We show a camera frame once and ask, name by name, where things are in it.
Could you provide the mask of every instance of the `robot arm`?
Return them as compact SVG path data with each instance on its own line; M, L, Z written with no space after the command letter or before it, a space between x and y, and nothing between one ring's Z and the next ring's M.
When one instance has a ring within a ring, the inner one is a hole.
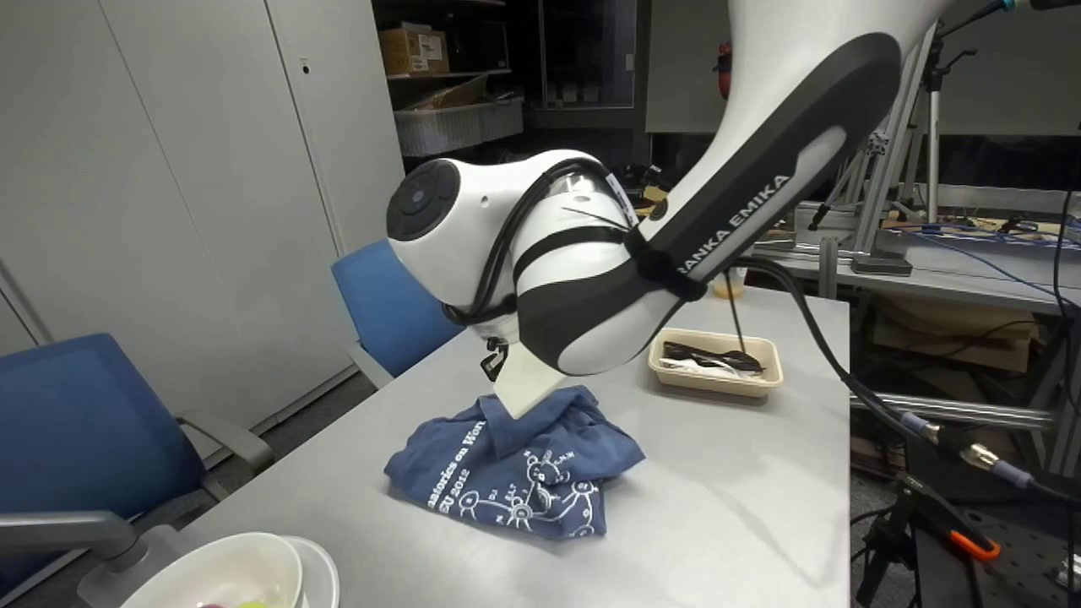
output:
M777 215L853 155L891 112L902 66L952 0L731 0L725 119L670 192L635 223L618 181L585 153L510 165L436 157L388 205L401 262L461 321L515 344L506 378L531 409L558 373L635 358L684 300L703 294Z

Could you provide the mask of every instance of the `blue chair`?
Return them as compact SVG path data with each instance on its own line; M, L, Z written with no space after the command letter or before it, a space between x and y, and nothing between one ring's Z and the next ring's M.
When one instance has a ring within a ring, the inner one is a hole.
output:
M334 279L357 330L353 355L373 385L401 373L461 330L388 243L341 255Z
M116 336L88 333L0 358L0 603L91 551L140 556L140 530L207 510L194 442ZM253 468L271 446L221 431Z

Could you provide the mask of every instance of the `table surface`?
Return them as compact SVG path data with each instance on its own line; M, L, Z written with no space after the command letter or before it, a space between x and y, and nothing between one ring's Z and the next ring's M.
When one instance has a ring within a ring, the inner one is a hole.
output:
M975 255L1050 290L1054 255L1050 253L996 253L996 248L974 248ZM795 248L777 262L791 271L816 271L819 273L819 248ZM1035 306L1035 310L1058 310L1054 296L1004 275L999 271L974 261L956 246L909 246L914 273L855 273L849 255L837 262L837 279L855 288L882 288L882 290L905 290L905 294L935 294L956 300L984 300L1004 306ZM1081 261L1069 255L1061 265L1061 290L1071 300L1081 300Z
M812 306L849 360L849 306ZM784 358L786 385L763 404L662 388L646 358L580 382L646 448L605 489L603 539L493 534L388 495L382 467L412 427L487 390L483 344L462 330L158 543L175 554L239 530L307 538L338 560L346 608L849 603L849 390L786 294L747 290L739 317ZM670 325L725 330L731 306L706 296Z

